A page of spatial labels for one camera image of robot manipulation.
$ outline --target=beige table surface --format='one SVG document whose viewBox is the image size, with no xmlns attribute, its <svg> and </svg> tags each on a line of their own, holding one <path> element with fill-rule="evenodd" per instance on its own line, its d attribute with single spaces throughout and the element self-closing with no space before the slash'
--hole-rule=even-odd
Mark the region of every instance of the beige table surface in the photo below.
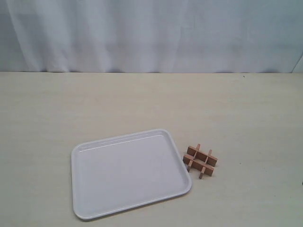
<svg viewBox="0 0 303 227">
<path fill-rule="evenodd" d="M 155 128 L 180 154 L 212 148 L 214 175 L 193 170 L 177 199 L 77 219 L 72 149 Z M 302 149 L 303 74 L 0 73 L 3 227 L 302 227 Z"/>
</svg>

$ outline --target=white tray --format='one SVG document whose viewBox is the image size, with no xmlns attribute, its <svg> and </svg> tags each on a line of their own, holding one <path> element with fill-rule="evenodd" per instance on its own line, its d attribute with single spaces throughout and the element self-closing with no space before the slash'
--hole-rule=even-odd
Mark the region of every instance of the white tray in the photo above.
<svg viewBox="0 0 303 227">
<path fill-rule="evenodd" d="M 75 214 L 97 218 L 187 193 L 191 178 L 168 131 L 79 144 L 71 153 Z"/>
</svg>

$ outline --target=white backdrop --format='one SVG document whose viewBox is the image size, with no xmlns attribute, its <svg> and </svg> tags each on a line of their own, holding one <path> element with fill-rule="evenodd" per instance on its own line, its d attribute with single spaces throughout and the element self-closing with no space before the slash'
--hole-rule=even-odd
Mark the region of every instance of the white backdrop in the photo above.
<svg viewBox="0 0 303 227">
<path fill-rule="evenodd" d="M 0 0 L 1 71 L 303 72 L 303 0 Z"/>
</svg>

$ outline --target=tray rim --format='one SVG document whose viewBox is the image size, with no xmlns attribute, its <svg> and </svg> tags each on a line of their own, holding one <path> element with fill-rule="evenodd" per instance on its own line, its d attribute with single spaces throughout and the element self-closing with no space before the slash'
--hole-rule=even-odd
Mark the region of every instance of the tray rim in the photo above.
<svg viewBox="0 0 303 227">
<path fill-rule="evenodd" d="M 112 140 L 112 139 L 118 139 L 118 138 L 123 138 L 123 137 L 129 137 L 129 136 L 134 136 L 134 135 L 143 134 L 143 133 L 151 133 L 151 132 L 155 132 L 155 131 L 161 131 L 161 132 L 167 134 L 167 136 L 168 136 L 168 138 L 169 138 L 169 140 L 170 140 L 170 142 L 171 142 L 171 144 L 172 144 L 172 146 L 174 148 L 174 152 L 176 153 L 176 155 L 178 157 L 178 162 L 182 166 L 183 171 L 185 173 L 185 176 L 187 177 L 188 184 L 187 184 L 186 188 L 184 190 L 181 190 L 178 193 L 174 193 L 174 194 L 171 194 L 171 195 L 168 195 L 168 196 L 158 197 L 158 198 L 156 198 L 154 200 L 137 203 L 135 205 L 130 205 L 130 206 L 122 207 L 122 208 L 111 210 L 111 211 L 108 211 L 108 212 L 103 212 L 103 213 L 100 213 L 98 215 L 94 215 L 94 216 L 84 216 L 84 215 L 81 215 L 80 212 L 75 207 L 75 203 L 74 203 L 75 198 L 76 198 L 75 190 L 74 190 L 74 187 L 75 187 L 75 176 L 72 174 L 72 173 L 74 173 L 74 169 L 75 169 L 75 163 L 74 163 L 75 162 L 75 153 L 78 152 L 78 148 L 80 146 L 83 146 L 83 145 L 86 145 L 86 144 L 90 144 L 90 143 L 94 143 L 94 142 L 102 142 L 102 141 L 106 141 L 106 140 Z M 107 215 L 110 215 L 110 214 L 115 214 L 115 213 L 118 213 L 118 212 L 121 212 L 121 211 L 126 211 L 126 210 L 130 210 L 130 209 L 138 208 L 138 207 L 141 207 L 141 206 L 144 206 L 144 205 L 147 205 L 147 204 L 153 204 L 153 203 L 156 203 L 156 202 L 159 202 L 159 201 L 168 200 L 168 199 L 171 199 L 171 198 L 174 198 L 174 197 L 178 197 L 178 196 L 181 196 L 181 195 L 184 195 L 184 194 L 188 193 L 191 190 L 191 188 L 192 188 L 192 179 L 191 179 L 188 171 L 186 170 L 186 166 L 185 166 L 185 164 L 182 161 L 182 158 L 181 158 L 181 156 L 179 154 L 179 151 L 178 151 L 178 148 L 177 148 L 177 146 L 175 144 L 175 141 L 173 140 L 171 134 L 166 129 L 152 129 L 152 130 L 147 130 L 147 131 L 140 131 L 140 132 L 135 132 L 135 133 L 124 134 L 124 135 L 120 135 L 120 136 L 108 137 L 108 138 L 104 138 L 104 139 L 100 139 L 100 140 L 88 141 L 88 142 L 84 142 L 84 143 L 78 144 L 72 150 L 72 152 L 71 152 L 72 207 L 73 207 L 73 211 L 74 211 L 75 215 L 78 218 L 82 219 L 82 220 L 90 220 L 90 219 L 100 218 L 100 217 L 107 216 Z"/>
</svg>

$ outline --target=wooden grid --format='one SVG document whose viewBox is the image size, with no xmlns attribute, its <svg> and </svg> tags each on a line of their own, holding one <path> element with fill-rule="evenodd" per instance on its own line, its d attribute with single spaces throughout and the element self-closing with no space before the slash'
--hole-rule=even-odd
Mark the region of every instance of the wooden grid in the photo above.
<svg viewBox="0 0 303 227">
<path fill-rule="evenodd" d="M 212 150 L 209 150 L 208 154 L 199 151 L 200 144 L 196 148 L 189 146 L 187 154 L 183 156 L 183 162 L 187 164 L 187 171 L 190 168 L 195 168 L 200 171 L 199 178 L 201 179 L 203 174 L 211 176 L 214 172 L 214 166 L 216 165 L 217 158 L 212 156 Z"/>
</svg>

